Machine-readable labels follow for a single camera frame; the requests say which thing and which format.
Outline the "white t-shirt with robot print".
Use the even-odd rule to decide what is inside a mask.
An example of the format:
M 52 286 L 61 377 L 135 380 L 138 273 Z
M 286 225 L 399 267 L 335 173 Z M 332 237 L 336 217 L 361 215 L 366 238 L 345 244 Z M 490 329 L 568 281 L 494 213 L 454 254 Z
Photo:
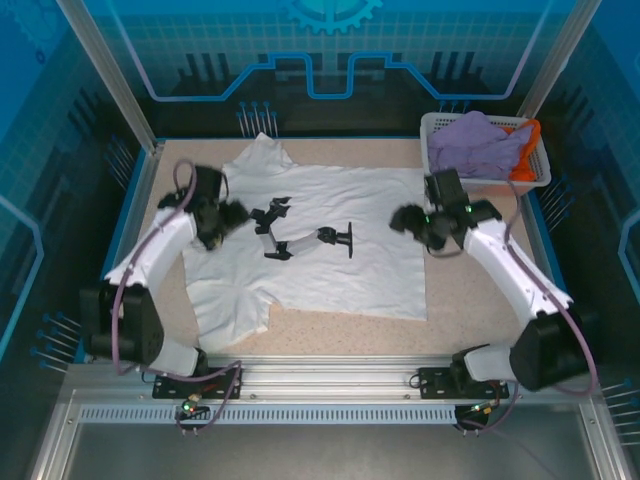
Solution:
M 217 250 L 187 247 L 186 291 L 203 350 L 216 352 L 265 331 L 272 304 L 426 319 L 423 249 L 389 226 L 399 207 L 422 202 L 420 170 L 299 165 L 266 135 L 224 170 L 232 197 L 248 209 L 264 211 L 272 200 L 286 200 L 287 214 L 272 224 L 275 240 L 310 243 L 288 260 L 269 259 L 266 239 L 248 222 Z M 351 232 L 352 244 L 316 240 L 322 227 Z

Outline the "purple t-shirt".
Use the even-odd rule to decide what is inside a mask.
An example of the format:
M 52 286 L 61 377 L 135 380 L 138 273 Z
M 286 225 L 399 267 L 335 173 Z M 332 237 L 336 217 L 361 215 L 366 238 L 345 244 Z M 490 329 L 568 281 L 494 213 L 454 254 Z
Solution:
M 455 168 L 462 178 L 510 180 L 527 138 L 523 131 L 508 134 L 485 114 L 470 111 L 428 136 L 431 171 Z

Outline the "orange t-shirt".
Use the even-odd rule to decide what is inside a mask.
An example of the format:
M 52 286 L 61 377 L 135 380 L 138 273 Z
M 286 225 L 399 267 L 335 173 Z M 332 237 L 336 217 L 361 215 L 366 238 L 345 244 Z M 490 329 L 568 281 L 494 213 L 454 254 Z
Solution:
M 518 127 L 502 126 L 508 133 L 523 131 L 528 134 L 527 142 L 520 149 L 518 164 L 512 169 L 509 179 L 516 182 L 533 182 L 536 174 L 531 166 L 530 156 L 535 152 L 539 140 L 541 139 L 541 125 L 536 119 L 529 119 Z

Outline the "white plastic mesh basket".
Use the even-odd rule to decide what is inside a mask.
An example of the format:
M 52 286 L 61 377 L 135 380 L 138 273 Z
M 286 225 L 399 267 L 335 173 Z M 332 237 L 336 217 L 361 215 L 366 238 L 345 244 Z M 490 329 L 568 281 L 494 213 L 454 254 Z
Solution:
M 463 116 L 462 113 L 430 112 L 421 117 L 420 121 L 420 148 L 421 159 L 426 175 L 431 173 L 431 164 L 428 154 L 428 136 L 446 127 L 450 123 Z M 528 121 L 523 117 L 488 115 L 491 124 L 501 128 L 516 129 Z M 519 194 L 526 194 L 538 187 L 546 187 L 550 184 L 552 175 L 544 141 L 539 139 L 535 149 L 528 157 L 531 171 L 535 174 L 532 181 L 513 181 Z M 461 184 L 469 193 L 481 193 L 489 196 L 510 195 L 511 190 L 506 181 L 493 179 L 462 178 Z

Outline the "metal lower tray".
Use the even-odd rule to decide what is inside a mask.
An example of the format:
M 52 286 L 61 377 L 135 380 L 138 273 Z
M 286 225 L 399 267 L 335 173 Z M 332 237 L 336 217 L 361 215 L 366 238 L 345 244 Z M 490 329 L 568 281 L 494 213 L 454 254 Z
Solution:
M 57 405 L 26 480 L 640 480 L 598 400 L 520 402 L 499 427 L 84 424 Z

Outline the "table side rail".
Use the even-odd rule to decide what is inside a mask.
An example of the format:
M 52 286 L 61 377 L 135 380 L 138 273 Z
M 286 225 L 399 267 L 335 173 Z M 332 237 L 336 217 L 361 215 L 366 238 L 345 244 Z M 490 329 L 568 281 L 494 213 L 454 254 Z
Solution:
M 99 282 L 128 255 L 137 242 L 164 145 L 165 140 L 159 140 L 153 154 L 144 149 L 140 150 L 99 275 Z
M 549 228 L 545 223 L 540 202 L 533 190 L 522 196 L 522 218 L 532 249 L 532 257 L 539 269 L 563 292 L 568 293 L 564 276 L 561 272 L 556 251 L 551 241 Z M 562 315 L 557 324 L 560 328 L 561 342 L 570 348 L 572 354 L 584 366 L 587 365 L 581 345 L 573 330 Z

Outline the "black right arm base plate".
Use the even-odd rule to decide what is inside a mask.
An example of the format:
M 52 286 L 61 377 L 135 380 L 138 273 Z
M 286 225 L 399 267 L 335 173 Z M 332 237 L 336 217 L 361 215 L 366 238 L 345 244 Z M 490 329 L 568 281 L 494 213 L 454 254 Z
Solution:
M 503 400 L 511 396 L 506 383 L 475 381 L 466 373 L 456 373 L 449 367 L 423 367 L 417 370 L 417 375 L 418 389 L 424 400 Z

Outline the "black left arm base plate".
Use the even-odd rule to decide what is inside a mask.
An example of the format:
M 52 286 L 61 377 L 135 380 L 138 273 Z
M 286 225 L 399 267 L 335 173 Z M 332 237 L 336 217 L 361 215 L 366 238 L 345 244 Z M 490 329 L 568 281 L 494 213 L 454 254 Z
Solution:
M 191 395 L 200 395 L 206 400 L 222 400 L 229 387 L 232 387 L 230 399 L 240 397 L 244 370 L 237 372 L 232 368 L 212 379 L 200 382 L 185 382 L 157 376 L 154 381 L 152 397 L 161 400 L 186 400 Z

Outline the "aluminium mounting rail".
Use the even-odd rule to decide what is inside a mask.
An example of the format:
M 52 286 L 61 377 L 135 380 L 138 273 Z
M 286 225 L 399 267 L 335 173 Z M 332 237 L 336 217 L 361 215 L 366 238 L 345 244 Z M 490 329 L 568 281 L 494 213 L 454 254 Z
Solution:
M 409 378 L 420 367 L 446 368 L 448 355 L 305 356 L 244 355 L 237 404 L 417 404 Z M 142 404 L 152 386 L 133 372 L 115 374 L 107 364 L 68 368 L 58 401 Z

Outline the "aluminium frame post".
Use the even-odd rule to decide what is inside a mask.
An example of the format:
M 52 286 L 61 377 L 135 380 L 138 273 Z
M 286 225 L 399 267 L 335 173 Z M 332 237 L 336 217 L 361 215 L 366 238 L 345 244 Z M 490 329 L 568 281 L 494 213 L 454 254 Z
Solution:
M 534 118 L 539 113 L 601 2 L 602 0 L 575 0 L 573 9 L 517 111 L 518 117 Z
M 55 0 L 141 148 L 153 155 L 158 140 L 154 107 L 140 59 L 114 0 Z

